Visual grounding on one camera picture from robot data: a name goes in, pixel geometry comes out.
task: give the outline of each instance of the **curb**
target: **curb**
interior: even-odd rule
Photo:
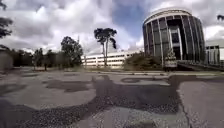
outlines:
[[[139,73],[139,72],[130,72],[130,73],[120,73],[120,72],[86,72],[86,73],[98,73],[98,74],[113,74],[113,75],[144,75],[144,76],[173,76],[173,75],[196,75],[196,76],[220,76],[223,75],[222,73],[220,74],[215,74],[215,73],[178,73],[178,72],[170,72],[170,73]]]

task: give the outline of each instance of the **cylindrical building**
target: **cylindrical building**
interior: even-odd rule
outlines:
[[[201,21],[184,8],[164,8],[152,12],[143,24],[146,55],[164,62],[169,49],[178,60],[203,61],[205,42]]]

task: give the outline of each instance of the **building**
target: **building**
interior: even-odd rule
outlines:
[[[123,62],[126,58],[132,56],[134,53],[139,52],[140,50],[108,53],[107,65],[112,69],[120,69],[122,68]],[[87,68],[104,67],[103,54],[82,56],[81,59],[84,67],[85,66]]]
[[[13,59],[4,47],[0,45],[0,73],[13,68]]]
[[[164,59],[173,49],[178,60],[203,61],[205,41],[201,21],[184,8],[164,8],[152,12],[143,23],[146,55]]]
[[[206,42],[206,62],[209,64],[224,65],[224,44],[223,40]]]

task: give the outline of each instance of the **cloud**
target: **cloud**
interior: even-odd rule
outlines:
[[[11,36],[3,39],[3,44],[12,48],[44,50],[60,49],[65,36],[73,39],[80,37],[80,43],[86,52],[101,52],[93,36],[96,28],[116,29],[119,48],[133,43],[128,31],[113,22],[113,0],[12,0],[6,1],[8,10],[1,16],[11,18]]]
[[[5,0],[4,2],[8,8],[6,11],[0,11],[0,16],[10,17],[14,23],[11,26],[12,35],[2,39],[1,42],[17,49],[35,50],[42,47],[45,50],[57,51],[60,49],[63,37],[71,36],[73,39],[80,38],[85,52],[101,53],[102,48],[93,36],[94,29],[98,27],[117,30],[115,38],[119,49],[142,47],[142,30],[131,32],[129,28],[133,26],[121,26],[114,22],[113,13],[118,9],[117,3],[130,8],[141,7],[143,10],[141,13],[144,13],[145,18],[156,9],[183,6],[192,10],[193,15],[201,19],[206,40],[220,40],[224,37],[224,22],[216,19],[218,14],[224,14],[223,0],[141,2],[139,0]]]

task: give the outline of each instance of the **asphalt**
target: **asphalt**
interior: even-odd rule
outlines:
[[[223,82],[20,71],[0,80],[0,128],[223,128]]]

